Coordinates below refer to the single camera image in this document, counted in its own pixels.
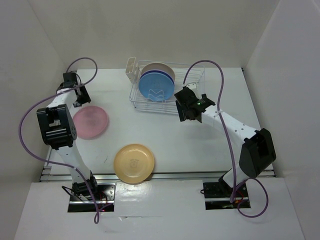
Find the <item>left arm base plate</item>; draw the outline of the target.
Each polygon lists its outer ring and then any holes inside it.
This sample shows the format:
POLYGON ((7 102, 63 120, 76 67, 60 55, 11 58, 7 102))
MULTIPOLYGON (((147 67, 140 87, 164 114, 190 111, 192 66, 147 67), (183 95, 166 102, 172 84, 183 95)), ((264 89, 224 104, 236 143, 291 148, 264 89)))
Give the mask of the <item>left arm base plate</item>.
MULTIPOLYGON (((90 195, 74 193, 69 187, 62 186, 62 189, 69 195, 68 213, 95 212, 96 208, 90 195)), ((116 184, 99 184, 97 192, 93 193, 95 201, 101 212, 113 212, 115 207, 116 184)))

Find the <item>cream plate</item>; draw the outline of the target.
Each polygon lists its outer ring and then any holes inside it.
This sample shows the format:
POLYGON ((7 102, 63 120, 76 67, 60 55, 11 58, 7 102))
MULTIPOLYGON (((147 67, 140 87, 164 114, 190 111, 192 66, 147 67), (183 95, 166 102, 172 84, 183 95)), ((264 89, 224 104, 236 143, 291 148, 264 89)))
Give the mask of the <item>cream plate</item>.
POLYGON ((149 71, 162 71, 168 74, 173 81, 176 79, 175 72, 173 69, 168 66, 165 63, 162 62, 151 62, 147 64, 142 70, 141 70, 141 76, 149 71))

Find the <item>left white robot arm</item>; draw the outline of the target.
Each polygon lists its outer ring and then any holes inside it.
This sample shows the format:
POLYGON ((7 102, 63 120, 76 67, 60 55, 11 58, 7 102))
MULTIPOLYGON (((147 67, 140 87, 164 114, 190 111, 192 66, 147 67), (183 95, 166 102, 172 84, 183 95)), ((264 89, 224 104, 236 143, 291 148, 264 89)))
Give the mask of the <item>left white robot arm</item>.
POLYGON ((77 73, 66 72, 53 101, 36 111, 42 140, 56 150, 64 164, 70 165, 72 188, 65 191, 80 201, 95 199, 99 186, 91 170, 85 165, 76 146, 77 130, 70 113, 71 107, 90 103, 91 98, 77 73))

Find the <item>purple plate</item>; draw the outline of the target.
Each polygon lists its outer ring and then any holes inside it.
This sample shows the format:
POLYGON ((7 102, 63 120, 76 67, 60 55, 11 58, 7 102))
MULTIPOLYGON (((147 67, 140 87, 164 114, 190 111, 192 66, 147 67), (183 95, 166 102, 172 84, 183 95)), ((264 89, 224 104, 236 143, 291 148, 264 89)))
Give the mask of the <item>purple plate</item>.
POLYGON ((163 75, 167 76, 172 81, 172 83, 175 83, 173 78, 168 73, 166 73, 165 71, 162 71, 162 70, 149 70, 149 71, 146 71, 140 76, 140 78, 142 78, 143 76, 145 76, 147 74, 151 74, 151 73, 163 74, 163 75))

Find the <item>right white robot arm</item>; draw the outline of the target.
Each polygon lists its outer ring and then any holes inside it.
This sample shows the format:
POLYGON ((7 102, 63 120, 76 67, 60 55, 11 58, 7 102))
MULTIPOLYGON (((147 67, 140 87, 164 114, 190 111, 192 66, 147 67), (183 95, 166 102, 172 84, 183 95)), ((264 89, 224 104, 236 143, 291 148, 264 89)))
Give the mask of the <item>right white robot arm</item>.
POLYGON ((184 86, 174 94, 181 122, 198 121, 225 134, 231 147, 240 147, 239 160, 231 157, 232 168, 219 179, 219 192, 223 196, 234 195, 237 187, 248 179, 254 179, 276 160, 271 133, 245 125, 218 108, 206 94, 198 98, 195 92, 184 86))

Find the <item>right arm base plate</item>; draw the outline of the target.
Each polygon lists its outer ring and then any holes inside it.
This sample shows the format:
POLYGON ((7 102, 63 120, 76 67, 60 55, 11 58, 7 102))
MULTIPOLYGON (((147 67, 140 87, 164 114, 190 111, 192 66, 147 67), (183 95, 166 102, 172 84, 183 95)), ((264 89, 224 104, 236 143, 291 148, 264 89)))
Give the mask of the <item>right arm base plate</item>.
POLYGON ((204 182, 200 193, 204 195, 206 210, 229 210, 236 209, 240 204, 240 209, 251 207, 246 184, 241 186, 235 193, 234 202, 230 202, 232 191, 223 192, 218 182, 204 182))

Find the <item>blue plate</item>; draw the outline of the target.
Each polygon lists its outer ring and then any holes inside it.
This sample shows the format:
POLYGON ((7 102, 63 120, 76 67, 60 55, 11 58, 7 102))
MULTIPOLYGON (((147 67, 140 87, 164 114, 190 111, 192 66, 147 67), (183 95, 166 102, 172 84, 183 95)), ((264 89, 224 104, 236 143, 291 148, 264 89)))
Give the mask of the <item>blue plate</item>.
POLYGON ((138 89, 146 99, 153 102, 164 102, 172 97, 175 85, 168 76, 152 72, 139 79, 138 89))

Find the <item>pink plate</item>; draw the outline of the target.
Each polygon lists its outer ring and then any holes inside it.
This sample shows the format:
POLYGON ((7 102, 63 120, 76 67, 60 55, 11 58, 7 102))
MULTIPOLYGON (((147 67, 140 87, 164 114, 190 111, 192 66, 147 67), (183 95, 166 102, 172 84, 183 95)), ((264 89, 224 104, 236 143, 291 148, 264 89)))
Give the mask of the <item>pink plate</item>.
POLYGON ((91 140, 100 136, 108 127, 109 116, 99 106, 86 106, 73 116, 77 136, 84 140, 91 140))

